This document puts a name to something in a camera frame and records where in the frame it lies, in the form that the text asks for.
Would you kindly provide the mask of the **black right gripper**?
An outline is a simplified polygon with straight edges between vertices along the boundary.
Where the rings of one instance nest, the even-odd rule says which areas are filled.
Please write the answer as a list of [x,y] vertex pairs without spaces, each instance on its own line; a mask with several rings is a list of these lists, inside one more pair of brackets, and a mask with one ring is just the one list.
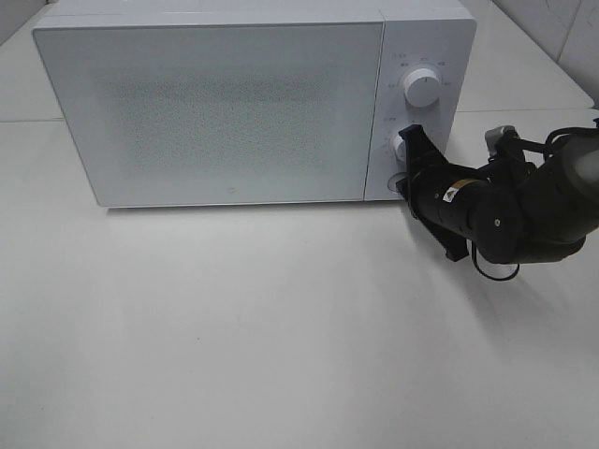
[[449,260],[468,256],[466,238],[473,234],[471,209],[477,191],[487,182],[470,168],[447,165],[447,159],[429,139],[420,124],[399,131],[405,144],[406,180],[396,187],[408,203],[413,217],[429,231],[446,251]]

